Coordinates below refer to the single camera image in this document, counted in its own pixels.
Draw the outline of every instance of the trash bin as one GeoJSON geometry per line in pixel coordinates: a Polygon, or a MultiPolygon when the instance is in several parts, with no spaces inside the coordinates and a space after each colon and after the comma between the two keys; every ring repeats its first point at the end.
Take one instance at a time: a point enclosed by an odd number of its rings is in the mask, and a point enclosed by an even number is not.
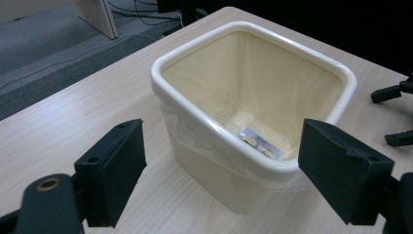
{"type": "Polygon", "coordinates": [[[232,211],[309,187],[298,168],[304,118],[335,125],[357,87],[342,63],[234,21],[152,65],[177,162],[232,211]]]}

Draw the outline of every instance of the screw hole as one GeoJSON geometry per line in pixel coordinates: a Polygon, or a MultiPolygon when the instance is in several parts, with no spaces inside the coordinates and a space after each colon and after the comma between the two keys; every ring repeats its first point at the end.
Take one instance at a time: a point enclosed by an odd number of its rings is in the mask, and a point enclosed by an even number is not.
{"type": "Polygon", "coordinates": [[[374,162],[379,162],[379,161],[380,161],[379,158],[374,157],[374,156],[370,156],[370,157],[368,157],[368,159],[369,159],[370,161],[374,161],[374,162]]]}
{"type": "Polygon", "coordinates": [[[48,191],[58,187],[60,180],[58,178],[48,178],[36,186],[37,191],[48,191]]]}
{"type": "Polygon", "coordinates": [[[88,163],[96,163],[97,161],[99,161],[99,158],[93,157],[88,160],[88,163]]]}

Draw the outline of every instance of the black clamp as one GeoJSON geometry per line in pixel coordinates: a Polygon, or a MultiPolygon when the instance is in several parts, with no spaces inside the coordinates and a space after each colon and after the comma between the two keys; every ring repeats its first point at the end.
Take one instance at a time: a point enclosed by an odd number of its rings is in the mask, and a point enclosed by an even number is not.
{"type": "Polygon", "coordinates": [[[0,233],[84,233],[115,227],[146,167],[142,121],[113,128],[74,164],[76,173],[28,185],[19,210],[0,217],[0,233]]]}
{"type": "MultiPolygon", "coordinates": [[[[373,103],[380,103],[386,100],[400,98],[401,93],[413,95],[413,72],[405,81],[401,81],[396,86],[390,86],[373,92],[370,97],[373,103]]],[[[385,135],[386,143],[390,146],[405,146],[413,144],[413,131],[399,134],[385,135]]]]}
{"type": "Polygon", "coordinates": [[[392,159],[333,125],[306,119],[298,163],[346,224],[374,225],[381,214],[384,234],[413,234],[413,173],[398,181],[392,159]]]}

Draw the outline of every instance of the gray carpet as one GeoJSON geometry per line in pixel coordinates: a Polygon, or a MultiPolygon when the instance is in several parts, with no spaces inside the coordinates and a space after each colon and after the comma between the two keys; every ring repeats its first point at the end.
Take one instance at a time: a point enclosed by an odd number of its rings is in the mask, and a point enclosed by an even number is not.
{"type": "Polygon", "coordinates": [[[167,22],[140,33],[142,36],[119,38],[102,51],[0,96],[0,121],[154,43],[163,32],[178,25],[176,21],[167,22]]]}

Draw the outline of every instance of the wooden table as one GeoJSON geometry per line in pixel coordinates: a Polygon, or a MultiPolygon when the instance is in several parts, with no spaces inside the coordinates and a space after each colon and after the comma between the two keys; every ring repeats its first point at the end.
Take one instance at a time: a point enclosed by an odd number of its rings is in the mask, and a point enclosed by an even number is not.
{"type": "Polygon", "coordinates": [[[84,224],[86,233],[381,233],[381,216],[375,226],[346,225],[315,188],[277,194],[260,212],[234,214],[175,162],[150,88],[151,65],[166,52],[234,20],[256,23],[346,64],[358,87],[338,127],[394,159],[395,178],[413,171],[412,148],[390,147],[384,140],[385,134],[413,129],[412,97],[383,104],[370,99],[373,91],[407,77],[273,22],[224,8],[1,121],[0,215],[19,208],[22,192],[32,181],[56,173],[73,175],[73,163],[111,128],[141,118],[148,166],[116,229],[84,224]]]}

